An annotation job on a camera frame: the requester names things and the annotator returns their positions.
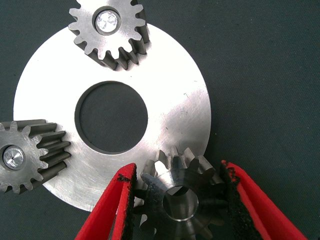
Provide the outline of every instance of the dark gray background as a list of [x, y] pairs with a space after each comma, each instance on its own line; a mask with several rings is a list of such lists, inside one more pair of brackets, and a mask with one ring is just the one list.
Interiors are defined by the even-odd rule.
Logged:
[[[140, 3], [148, 22], [186, 48], [206, 81], [213, 115], [206, 157], [215, 167], [222, 159], [243, 167], [307, 238], [318, 239], [320, 2]], [[13, 118], [26, 63], [73, 21], [73, 7], [75, 0], [0, 1], [1, 121]], [[73, 239], [88, 216], [44, 187], [1, 194], [0, 202], [3, 240]]]

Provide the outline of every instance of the gear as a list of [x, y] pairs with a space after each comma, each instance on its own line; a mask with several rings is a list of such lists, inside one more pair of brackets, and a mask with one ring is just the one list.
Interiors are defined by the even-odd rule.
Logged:
[[69, 29], [77, 35], [74, 43], [96, 62], [115, 69], [128, 60], [138, 64], [149, 41], [144, 8], [137, 0], [77, 0], [81, 8], [69, 13], [76, 22]]
[[173, 147], [168, 157], [160, 150], [155, 162], [146, 163], [141, 178], [135, 195], [143, 205], [135, 212], [142, 215], [142, 230], [155, 229], [154, 239], [195, 240], [198, 234], [211, 239], [209, 224], [224, 224], [218, 209], [227, 206], [220, 197], [225, 184], [212, 165], [189, 148], [180, 155]]
[[19, 194], [55, 177], [66, 167], [64, 131], [56, 123], [26, 120], [0, 123], [0, 190]]

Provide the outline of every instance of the circular hole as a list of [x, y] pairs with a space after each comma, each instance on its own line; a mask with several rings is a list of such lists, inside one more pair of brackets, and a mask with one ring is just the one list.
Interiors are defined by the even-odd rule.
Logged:
[[101, 35], [111, 35], [120, 27], [121, 19], [117, 12], [104, 9], [98, 12], [94, 20], [94, 26]]
[[2, 154], [2, 160], [6, 167], [11, 170], [20, 170], [24, 163], [24, 152], [18, 146], [7, 147]]
[[165, 193], [162, 204], [170, 218], [176, 221], [185, 221], [194, 216], [199, 200], [191, 189], [176, 186]]
[[108, 81], [84, 92], [74, 119], [80, 137], [89, 147], [104, 154], [118, 154], [133, 148], [142, 139], [148, 112], [133, 88]]

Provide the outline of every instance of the metal washer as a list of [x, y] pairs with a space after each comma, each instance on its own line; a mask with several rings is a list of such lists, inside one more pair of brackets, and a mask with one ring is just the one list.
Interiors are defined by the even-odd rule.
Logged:
[[[71, 142], [67, 168], [44, 184], [61, 200], [92, 211], [116, 171], [135, 162], [137, 172], [158, 149], [169, 152], [190, 147], [203, 155], [211, 129], [211, 106], [205, 81], [192, 57], [171, 36], [148, 25], [151, 42], [139, 65], [112, 71], [102, 67], [73, 43], [74, 34], [64, 28], [48, 39], [32, 56], [20, 78], [14, 119], [46, 119], [58, 123]], [[81, 139], [75, 124], [79, 98], [91, 86], [104, 81], [124, 83], [144, 100], [148, 124], [140, 142], [119, 154], [99, 152]]]

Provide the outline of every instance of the bolt head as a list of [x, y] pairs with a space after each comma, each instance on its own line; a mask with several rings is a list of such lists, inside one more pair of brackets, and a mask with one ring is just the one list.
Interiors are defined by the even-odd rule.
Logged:
[[19, 170], [24, 162], [24, 152], [18, 146], [9, 146], [3, 153], [3, 162], [11, 170]]
[[118, 14], [112, 10], [104, 10], [100, 12], [95, 19], [95, 27], [99, 33], [111, 33], [117, 29]]

